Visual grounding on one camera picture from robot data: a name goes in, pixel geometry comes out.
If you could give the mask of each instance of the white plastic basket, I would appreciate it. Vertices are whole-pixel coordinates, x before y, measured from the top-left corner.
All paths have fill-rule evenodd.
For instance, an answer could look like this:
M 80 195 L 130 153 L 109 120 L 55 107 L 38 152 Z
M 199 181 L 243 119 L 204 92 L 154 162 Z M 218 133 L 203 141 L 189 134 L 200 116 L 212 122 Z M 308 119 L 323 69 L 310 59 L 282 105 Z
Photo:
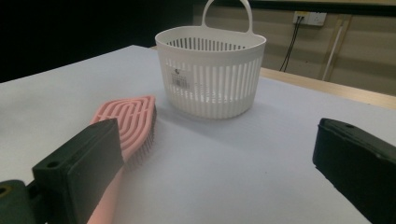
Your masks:
M 207 27 L 205 6 L 201 26 L 184 26 L 155 36 L 170 102 L 178 109 L 207 119 L 227 119 L 248 110 L 256 94 L 266 39 Z

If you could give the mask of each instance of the white table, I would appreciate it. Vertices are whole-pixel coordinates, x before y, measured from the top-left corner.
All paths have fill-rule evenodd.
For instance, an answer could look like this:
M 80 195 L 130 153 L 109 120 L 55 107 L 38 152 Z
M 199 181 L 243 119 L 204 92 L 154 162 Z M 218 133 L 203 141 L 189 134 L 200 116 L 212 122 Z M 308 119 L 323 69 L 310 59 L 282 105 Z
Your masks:
M 155 143 L 127 176 L 126 223 L 368 223 L 312 163 L 317 125 L 339 119 L 396 145 L 396 110 L 262 77 L 242 116 L 193 118 L 167 101 L 157 52 L 140 47 L 0 84 L 0 180 L 32 181 L 100 104 L 146 94 Z

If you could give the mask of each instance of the comb teeth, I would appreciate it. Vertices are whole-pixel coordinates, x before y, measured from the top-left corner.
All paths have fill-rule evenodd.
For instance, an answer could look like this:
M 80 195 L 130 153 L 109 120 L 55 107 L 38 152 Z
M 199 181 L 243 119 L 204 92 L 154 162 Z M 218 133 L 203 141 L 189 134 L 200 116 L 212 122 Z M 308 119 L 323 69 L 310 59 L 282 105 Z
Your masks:
M 141 166 L 143 164 L 143 161 L 150 155 L 151 147 L 154 142 L 154 134 L 155 134 L 154 126 L 156 119 L 157 119 L 157 109 L 154 106 L 150 132 L 143 145 L 128 160 L 127 165 L 129 170 Z
M 117 119 L 122 157 L 130 168 L 141 164 L 149 154 L 157 116 L 154 103 L 154 96 L 109 101 L 97 110 L 91 120 L 91 123 L 95 123 L 105 119 Z

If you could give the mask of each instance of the pink object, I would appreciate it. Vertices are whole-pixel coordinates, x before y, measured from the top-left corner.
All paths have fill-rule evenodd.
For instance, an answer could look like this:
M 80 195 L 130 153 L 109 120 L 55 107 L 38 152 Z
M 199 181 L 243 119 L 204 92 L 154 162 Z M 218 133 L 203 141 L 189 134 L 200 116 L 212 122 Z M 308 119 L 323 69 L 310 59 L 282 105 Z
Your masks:
M 125 163 L 131 159 L 139 148 L 146 147 L 147 140 L 152 140 L 152 128 L 156 117 L 154 103 L 154 96 L 110 101 L 103 104 L 91 120 L 91 124 L 93 124 L 105 119 L 117 119 L 122 157 Z M 125 166 L 117 172 L 108 185 L 101 201 L 88 221 L 89 224 L 112 223 Z

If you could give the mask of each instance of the basket slot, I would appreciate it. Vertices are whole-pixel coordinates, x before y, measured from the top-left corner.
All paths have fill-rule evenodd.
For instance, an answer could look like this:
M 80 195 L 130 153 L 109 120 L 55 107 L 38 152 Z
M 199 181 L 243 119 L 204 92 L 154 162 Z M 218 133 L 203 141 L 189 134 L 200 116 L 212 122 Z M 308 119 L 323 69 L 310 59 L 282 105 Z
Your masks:
M 220 42 L 216 40 L 199 38 L 199 37 L 185 37 L 175 39 L 166 43 L 169 46 L 181 49 L 193 49 L 204 51 L 229 51 L 245 49 L 245 46 L 235 45 L 232 43 Z

